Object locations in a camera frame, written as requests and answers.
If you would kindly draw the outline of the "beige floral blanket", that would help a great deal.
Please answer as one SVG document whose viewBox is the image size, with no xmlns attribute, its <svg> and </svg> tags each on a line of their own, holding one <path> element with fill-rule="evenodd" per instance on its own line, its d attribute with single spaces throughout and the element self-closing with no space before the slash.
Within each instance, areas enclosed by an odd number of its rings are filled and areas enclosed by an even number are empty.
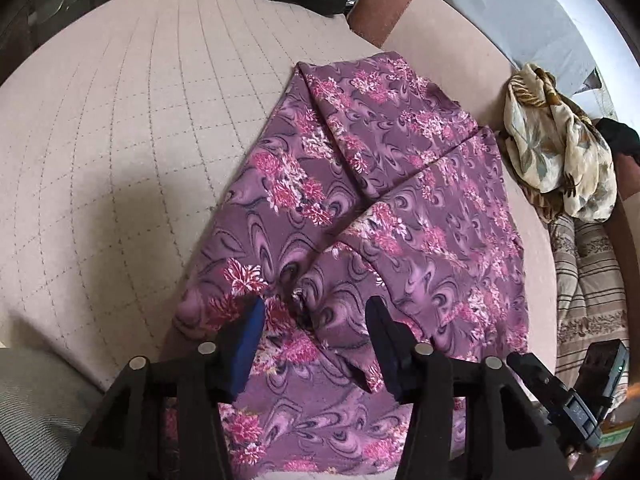
<svg viewBox="0 0 640 480">
<path fill-rule="evenodd" d="M 588 223 L 611 217 L 617 181 L 610 147 L 586 113 L 528 63 L 506 84 L 504 149 L 543 222 L 560 214 Z"/>
</svg>

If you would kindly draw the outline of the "grey pillow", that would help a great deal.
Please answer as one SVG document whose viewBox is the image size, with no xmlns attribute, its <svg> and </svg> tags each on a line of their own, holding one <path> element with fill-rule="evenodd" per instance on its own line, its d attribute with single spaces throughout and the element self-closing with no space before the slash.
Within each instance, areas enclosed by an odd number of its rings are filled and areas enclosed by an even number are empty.
<svg viewBox="0 0 640 480">
<path fill-rule="evenodd" d="M 592 89 L 597 64 L 558 0 L 445 0 L 516 67 L 534 63 L 566 96 Z"/>
</svg>

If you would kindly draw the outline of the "pink bolster cushion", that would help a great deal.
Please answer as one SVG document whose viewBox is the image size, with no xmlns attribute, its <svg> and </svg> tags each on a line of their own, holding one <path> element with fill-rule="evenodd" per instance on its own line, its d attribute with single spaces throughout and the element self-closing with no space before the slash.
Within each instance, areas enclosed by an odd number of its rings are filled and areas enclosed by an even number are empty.
<svg viewBox="0 0 640 480">
<path fill-rule="evenodd" d="M 347 21 L 370 44 L 399 53 L 479 124 L 503 127 L 506 83 L 515 67 L 444 0 L 358 0 Z"/>
</svg>

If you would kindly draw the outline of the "purple floral shirt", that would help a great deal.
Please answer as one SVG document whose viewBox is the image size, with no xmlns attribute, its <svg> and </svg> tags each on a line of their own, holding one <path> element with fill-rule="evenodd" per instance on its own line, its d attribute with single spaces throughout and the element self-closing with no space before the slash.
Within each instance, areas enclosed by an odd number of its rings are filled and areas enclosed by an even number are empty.
<svg viewBox="0 0 640 480">
<path fill-rule="evenodd" d="M 298 64 L 175 314 L 200 340 L 264 300 L 246 389 L 220 410 L 235 477 L 396 466 L 411 410 L 384 385 L 367 300 L 446 356 L 507 356 L 528 346 L 523 259 L 490 129 L 395 52 Z"/>
</svg>

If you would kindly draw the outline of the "striped brown pillow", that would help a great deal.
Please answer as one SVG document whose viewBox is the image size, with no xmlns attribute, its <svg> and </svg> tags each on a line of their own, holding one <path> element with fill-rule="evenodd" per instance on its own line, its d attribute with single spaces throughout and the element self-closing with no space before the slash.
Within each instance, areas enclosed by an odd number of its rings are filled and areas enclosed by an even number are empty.
<svg viewBox="0 0 640 480">
<path fill-rule="evenodd" d="M 561 214 L 549 224 L 549 234 L 558 319 L 555 374 L 571 386 L 590 344 L 612 339 L 628 344 L 626 292 L 602 224 Z"/>
</svg>

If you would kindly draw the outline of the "black garment on headboard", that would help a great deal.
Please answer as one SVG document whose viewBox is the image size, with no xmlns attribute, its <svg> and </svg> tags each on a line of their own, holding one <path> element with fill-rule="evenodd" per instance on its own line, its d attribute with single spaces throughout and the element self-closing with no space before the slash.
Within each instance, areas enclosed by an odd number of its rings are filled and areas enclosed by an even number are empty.
<svg viewBox="0 0 640 480">
<path fill-rule="evenodd" d="M 606 117 L 597 122 L 596 128 L 613 155 L 629 156 L 640 165 L 640 139 L 633 128 Z"/>
</svg>

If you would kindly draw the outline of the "pink quilted mattress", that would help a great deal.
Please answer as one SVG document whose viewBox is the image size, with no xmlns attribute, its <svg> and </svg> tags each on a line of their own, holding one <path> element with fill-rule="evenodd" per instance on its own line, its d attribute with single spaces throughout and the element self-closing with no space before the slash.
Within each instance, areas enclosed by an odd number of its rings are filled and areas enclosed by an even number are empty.
<svg viewBox="0 0 640 480">
<path fill-rule="evenodd" d="M 375 47 L 268 0 L 112 0 L 1 87 L 1 340 L 100 387 L 156 358 L 179 281 L 294 65 Z"/>
</svg>

